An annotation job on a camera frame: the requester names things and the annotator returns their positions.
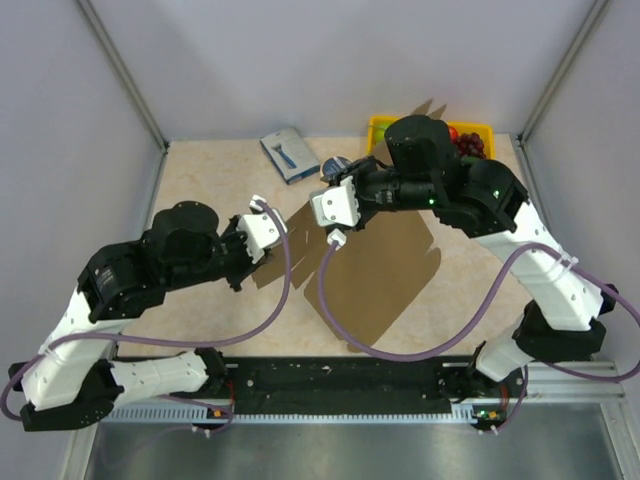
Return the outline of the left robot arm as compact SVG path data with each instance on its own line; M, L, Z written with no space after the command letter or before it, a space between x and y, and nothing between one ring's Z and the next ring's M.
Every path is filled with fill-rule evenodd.
M140 239L105 246L90 258L40 361L9 370L23 375L16 388L25 396L25 431L82 429L151 397L204 399L227 390L222 355L206 341L159 359L106 356L127 325L172 291L218 280L240 291L286 231L280 212L258 196L249 213L232 217L224 231L218 225L212 208L183 201L158 212Z

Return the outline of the brown cardboard box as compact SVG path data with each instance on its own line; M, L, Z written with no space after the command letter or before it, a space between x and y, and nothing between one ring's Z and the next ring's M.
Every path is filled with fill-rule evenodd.
M289 229L292 291L284 311L265 333L272 353L344 353L346 343L320 308L318 269L327 243L309 195L321 186L318 175L291 186L272 183L270 206L283 213ZM326 271L325 298L336 320L357 342L373 346L406 312L436 275L441 250L416 211L375 215L351 233Z

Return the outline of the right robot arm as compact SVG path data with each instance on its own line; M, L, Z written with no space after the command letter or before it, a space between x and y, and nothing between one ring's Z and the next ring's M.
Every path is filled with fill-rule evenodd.
M446 123L424 114L393 122L384 143L388 164L369 155L310 196L330 250L379 212L430 210L501 260L532 298L518 322L476 349L461 397L492 394L532 361L581 361L600 351L606 328L599 318L615 302L576 273L509 167L461 156Z

